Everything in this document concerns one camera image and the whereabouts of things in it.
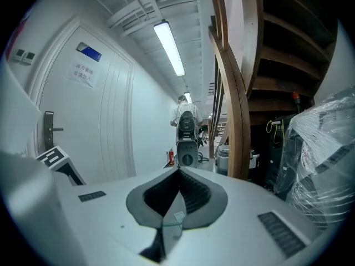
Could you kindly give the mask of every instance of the ceiling light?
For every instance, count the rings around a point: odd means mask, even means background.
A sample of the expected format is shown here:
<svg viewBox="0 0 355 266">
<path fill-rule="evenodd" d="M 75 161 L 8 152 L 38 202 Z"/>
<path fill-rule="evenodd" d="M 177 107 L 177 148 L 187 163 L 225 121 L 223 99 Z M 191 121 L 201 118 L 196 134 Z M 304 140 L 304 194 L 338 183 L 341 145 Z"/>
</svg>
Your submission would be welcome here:
<svg viewBox="0 0 355 266">
<path fill-rule="evenodd" d="M 173 33 L 171 32 L 169 23 L 163 20 L 161 23 L 154 25 L 154 31 L 158 36 L 168 58 L 173 66 L 177 76 L 184 76 L 185 70 L 182 65 L 178 48 L 176 47 Z"/>
<path fill-rule="evenodd" d="M 192 104 L 192 100 L 191 100 L 190 93 L 187 92 L 187 93 L 184 93 L 184 95 L 185 95 L 185 97 L 186 97 L 186 99 L 187 99 L 187 102 L 188 102 L 189 104 Z"/>
</svg>

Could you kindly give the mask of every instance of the person in white shirt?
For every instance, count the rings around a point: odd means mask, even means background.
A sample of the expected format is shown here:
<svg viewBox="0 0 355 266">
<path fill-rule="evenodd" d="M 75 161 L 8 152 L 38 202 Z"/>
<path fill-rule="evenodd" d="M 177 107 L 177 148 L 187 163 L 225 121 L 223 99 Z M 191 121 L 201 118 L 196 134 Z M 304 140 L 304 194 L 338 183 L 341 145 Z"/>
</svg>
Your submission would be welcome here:
<svg viewBox="0 0 355 266">
<path fill-rule="evenodd" d="M 202 124 L 202 116 L 197 106 L 194 104 L 189 104 L 184 95 L 180 95 L 178 99 L 179 105 L 173 109 L 173 115 L 171 117 L 170 125 L 173 127 L 177 127 L 180 120 L 180 116 L 185 111 L 190 111 L 200 126 Z"/>
</svg>

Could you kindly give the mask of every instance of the ceiling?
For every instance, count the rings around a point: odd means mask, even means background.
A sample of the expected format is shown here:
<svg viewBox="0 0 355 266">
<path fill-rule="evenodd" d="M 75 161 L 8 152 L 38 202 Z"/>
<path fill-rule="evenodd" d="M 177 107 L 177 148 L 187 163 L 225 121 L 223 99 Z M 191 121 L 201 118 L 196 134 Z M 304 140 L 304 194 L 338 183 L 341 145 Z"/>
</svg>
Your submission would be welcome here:
<svg viewBox="0 0 355 266">
<path fill-rule="evenodd" d="M 181 95 L 189 91 L 192 102 L 199 107 L 204 117 L 208 117 L 210 109 L 205 106 L 213 76 L 211 68 L 214 66 L 214 58 L 211 54 L 203 54 L 203 51 L 212 52 L 207 28 L 210 25 L 210 16 L 214 14 L 213 8 L 201 6 L 202 0 L 96 1 L 111 15 L 105 24 L 109 28 L 119 29 L 121 35 L 133 38 L 176 94 Z M 201 22 L 202 15 L 205 21 L 208 17 L 208 24 Z M 170 24 L 185 69 L 185 76 L 176 76 L 153 30 L 153 25 L 161 22 L 162 19 L 166 19 Z"/>
</svg>

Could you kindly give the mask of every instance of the thermostat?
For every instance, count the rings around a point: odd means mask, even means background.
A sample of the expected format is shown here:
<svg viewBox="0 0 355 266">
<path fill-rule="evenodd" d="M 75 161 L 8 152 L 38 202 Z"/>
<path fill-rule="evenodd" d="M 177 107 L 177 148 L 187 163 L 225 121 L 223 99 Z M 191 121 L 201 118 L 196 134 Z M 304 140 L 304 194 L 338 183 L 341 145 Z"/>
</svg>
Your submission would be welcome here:
<svg viewBox="0 0 355 266">
<path fill-rule="evenodd" d="M 15 54 L 12 56 L 12 59 L 15 61 L 21 61 L 23 54 L 24 54 L 24 50 L 17 49 Z"/>
<path fill-rule="evenodd" d="M 25 54 L 24 58 L 22 59 L 22 62 L 31 65 L 31 64 L 32 64 L 32 61 L 33 61 L 33 59 L 34 59 L 34 55 L 35 55 L 35 54 L 32 53 L 32 52 L 27 52 L 27 53 Z"/>
</svg>

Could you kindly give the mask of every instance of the white door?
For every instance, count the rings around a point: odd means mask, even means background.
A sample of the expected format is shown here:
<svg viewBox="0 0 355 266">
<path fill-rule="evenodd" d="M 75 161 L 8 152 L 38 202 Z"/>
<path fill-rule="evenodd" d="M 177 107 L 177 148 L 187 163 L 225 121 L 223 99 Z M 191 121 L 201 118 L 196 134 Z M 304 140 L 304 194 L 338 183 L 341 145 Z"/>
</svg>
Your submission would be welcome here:
<svg viewBox="0 0 355 266">
<path fill-rule="evenodd" d="M 76 50 L 80 42 L 100 60 Z M 54 145 L 72 159 L 87 184 L 128 177 L 125 105 L 130 64 L 78 28 L 58 54 L 45 82 L 39 109 L 54 112 Z M 43 121 L 38 125 L 39 153 L 45 151 Z"/>
</svg>

